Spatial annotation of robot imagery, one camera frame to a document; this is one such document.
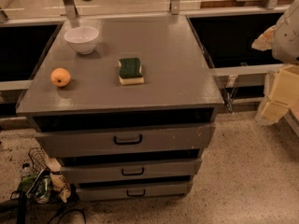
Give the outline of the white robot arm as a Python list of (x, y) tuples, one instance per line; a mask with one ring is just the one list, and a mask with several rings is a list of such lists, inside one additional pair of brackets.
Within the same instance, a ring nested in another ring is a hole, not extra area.
[(251, 47), (271, 50), (283, 63), (265, 78), (264, 98), (256, 120), (261, 125), (278, 123), (299, 100), (299, 0), (294, 0), (277, 23), (256, 38)]

